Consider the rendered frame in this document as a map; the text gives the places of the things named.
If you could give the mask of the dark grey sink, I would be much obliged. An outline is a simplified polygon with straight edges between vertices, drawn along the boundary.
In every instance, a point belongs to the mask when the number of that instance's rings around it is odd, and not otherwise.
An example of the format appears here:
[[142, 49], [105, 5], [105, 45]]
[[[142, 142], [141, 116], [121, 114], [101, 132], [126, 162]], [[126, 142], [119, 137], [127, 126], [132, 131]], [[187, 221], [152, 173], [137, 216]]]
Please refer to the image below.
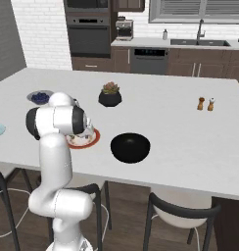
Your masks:
[[199, 45], [199, 46], [230, 47], [230, 44], [226, 40], [197, 40], [197, 39], [171, 39], [170, 45]]

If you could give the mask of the black dishwasher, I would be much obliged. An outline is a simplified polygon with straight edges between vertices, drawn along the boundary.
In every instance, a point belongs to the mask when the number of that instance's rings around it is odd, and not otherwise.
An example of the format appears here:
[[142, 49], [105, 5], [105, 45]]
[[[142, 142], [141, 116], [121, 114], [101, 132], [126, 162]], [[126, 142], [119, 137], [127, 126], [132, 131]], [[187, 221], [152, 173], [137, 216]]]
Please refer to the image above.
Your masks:
[[135, 47], [130, 50], [132, 74], [164, 75], [167, 72], [168, 49]]

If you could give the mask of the black bowl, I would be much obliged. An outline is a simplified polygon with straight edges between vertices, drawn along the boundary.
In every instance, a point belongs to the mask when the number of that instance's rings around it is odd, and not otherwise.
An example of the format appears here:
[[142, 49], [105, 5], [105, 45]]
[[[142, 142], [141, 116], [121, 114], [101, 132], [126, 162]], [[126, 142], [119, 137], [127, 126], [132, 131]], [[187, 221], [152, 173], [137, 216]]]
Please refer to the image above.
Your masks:
[[149, 154], [150, 141], [142, 134], [127, 132], [114, 137], [111, 141], [111, 151], [114, 157], [127, 164], [143, 161]]

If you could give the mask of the dark grey tap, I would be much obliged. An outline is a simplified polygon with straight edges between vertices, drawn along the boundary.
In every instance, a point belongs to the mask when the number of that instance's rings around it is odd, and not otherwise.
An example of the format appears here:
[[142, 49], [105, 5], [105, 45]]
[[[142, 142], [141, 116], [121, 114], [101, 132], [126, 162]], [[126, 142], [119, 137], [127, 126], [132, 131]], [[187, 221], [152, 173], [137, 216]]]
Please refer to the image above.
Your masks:
[[196, 45], [199, 45], [199, 41], [200, 41], [201, 37], [205, 37], [205, 31], [203, 33], [201, 32], [201, 28], [202, 28], [203, 23], [204, 23], [204, 20], [200, 19], [199, 28], [198, 28], [197, 36], [196, 36]]

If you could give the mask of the red rimmed patterned plate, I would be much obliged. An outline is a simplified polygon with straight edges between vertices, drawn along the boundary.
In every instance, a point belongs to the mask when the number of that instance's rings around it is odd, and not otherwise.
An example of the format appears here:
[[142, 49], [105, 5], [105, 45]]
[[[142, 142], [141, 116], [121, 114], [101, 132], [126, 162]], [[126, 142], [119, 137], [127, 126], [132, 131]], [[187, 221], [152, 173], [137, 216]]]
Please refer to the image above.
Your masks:
[[79, 137], [78, 135], [67, 135], [66, 136], [69, 147], [72, 149], [83, 149], [91, 147], [96, 144], [100, 139], [100, 132], [94, 129], [92, 135]]

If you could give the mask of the black built-in oven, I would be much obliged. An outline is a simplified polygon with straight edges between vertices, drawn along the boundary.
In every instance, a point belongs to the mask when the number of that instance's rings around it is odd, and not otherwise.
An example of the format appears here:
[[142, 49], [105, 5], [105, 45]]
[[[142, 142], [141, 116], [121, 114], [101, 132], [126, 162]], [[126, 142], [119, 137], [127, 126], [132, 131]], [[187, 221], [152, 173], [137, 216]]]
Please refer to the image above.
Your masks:
[[110, 23], [107, 17], [67, 17], [67, 28], [73, 57], [110, 57]]

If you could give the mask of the dark brown island cabinet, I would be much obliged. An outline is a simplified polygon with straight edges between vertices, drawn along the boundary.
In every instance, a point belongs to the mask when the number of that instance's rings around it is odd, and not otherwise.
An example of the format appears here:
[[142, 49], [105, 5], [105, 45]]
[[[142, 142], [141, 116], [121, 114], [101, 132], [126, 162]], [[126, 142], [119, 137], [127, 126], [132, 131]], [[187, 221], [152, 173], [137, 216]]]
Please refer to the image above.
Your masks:
[[221, 206], [215, 217], [217, 251], [239, 251], [239, 200], [214, 197]]

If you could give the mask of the dark blue berries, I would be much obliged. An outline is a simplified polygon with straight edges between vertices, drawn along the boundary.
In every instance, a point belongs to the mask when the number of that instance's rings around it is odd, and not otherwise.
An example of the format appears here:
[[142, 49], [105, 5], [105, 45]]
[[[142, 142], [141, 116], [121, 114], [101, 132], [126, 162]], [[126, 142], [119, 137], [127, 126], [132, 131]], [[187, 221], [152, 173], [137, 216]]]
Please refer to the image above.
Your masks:
[[49, 101], [49, 96], [44, 92], [38, 92], [32, 95], [31, 100], [38, 105], [46, 104]]

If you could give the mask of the window with grey blinds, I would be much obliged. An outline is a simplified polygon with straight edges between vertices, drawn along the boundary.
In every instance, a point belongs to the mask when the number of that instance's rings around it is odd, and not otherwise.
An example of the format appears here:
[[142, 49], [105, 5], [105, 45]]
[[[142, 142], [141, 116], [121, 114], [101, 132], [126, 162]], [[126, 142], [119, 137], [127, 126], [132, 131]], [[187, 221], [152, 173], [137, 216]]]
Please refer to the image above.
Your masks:
[[151, 24], [239, 25], [239, 0], [150, 0]]

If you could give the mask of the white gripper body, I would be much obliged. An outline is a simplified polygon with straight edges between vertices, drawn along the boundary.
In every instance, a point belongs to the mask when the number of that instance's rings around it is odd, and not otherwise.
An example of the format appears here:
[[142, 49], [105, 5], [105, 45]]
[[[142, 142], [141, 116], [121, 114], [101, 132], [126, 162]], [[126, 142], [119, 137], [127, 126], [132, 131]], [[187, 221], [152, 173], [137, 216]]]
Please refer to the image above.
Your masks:
[[89, 118], [86, 119], [86, 128], [84, 131], [84, 136], [88, 137], [88, 136], [92, 136], [94, 133], [94, 126], [91, 122], [91, 120]]

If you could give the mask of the black pot with succulent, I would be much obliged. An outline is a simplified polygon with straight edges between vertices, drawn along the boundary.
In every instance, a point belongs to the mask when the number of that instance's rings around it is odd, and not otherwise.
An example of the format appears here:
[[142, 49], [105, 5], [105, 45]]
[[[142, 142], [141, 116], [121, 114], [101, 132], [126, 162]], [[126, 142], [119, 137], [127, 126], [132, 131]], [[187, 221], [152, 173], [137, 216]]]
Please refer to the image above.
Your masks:
[[105, 107], [116, 107], [121, 102], [120, 87], [113, 81], [104, 84], [98, 101]]

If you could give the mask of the silver coffee machine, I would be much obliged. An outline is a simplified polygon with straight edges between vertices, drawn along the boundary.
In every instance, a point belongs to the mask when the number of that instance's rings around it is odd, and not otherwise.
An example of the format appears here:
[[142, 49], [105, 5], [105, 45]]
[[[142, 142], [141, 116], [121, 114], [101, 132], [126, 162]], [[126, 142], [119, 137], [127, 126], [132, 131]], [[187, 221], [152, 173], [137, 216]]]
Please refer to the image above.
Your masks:
[[117, 40], [130, 41], [133, 38], [133, 20], [116, 21]]

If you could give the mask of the dark brown cupboard run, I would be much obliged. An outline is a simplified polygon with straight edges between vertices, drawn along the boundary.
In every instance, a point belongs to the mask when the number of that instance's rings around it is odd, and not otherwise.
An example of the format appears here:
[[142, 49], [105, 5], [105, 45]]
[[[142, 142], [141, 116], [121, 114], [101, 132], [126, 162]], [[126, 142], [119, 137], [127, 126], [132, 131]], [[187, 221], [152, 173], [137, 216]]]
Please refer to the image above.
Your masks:
[[[130, 72], [130, 50], [113, 46], [110, 58], [72, 57], [75, 71]], [[239, 82], [239, 50], [168, 48], [165, 75], [230, 78]]]

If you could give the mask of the black built-in microwave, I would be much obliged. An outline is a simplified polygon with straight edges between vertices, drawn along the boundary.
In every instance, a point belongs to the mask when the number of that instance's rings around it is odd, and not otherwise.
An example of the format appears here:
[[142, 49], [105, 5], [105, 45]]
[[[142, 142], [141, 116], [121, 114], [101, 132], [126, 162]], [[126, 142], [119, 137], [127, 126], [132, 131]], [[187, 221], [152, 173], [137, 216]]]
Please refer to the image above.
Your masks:
[[64, 0], [65, 9], [71, 13], [107, 13], [109, 0]]

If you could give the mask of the dark brown upper cupboard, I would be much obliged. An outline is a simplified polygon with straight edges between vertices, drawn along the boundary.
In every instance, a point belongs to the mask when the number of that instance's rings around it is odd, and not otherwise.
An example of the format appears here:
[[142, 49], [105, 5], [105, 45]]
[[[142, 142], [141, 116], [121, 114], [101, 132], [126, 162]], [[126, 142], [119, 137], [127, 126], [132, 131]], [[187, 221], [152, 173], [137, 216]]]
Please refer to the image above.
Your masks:
[[114, 12], [143, 12], [145, 0], [113, 0]]

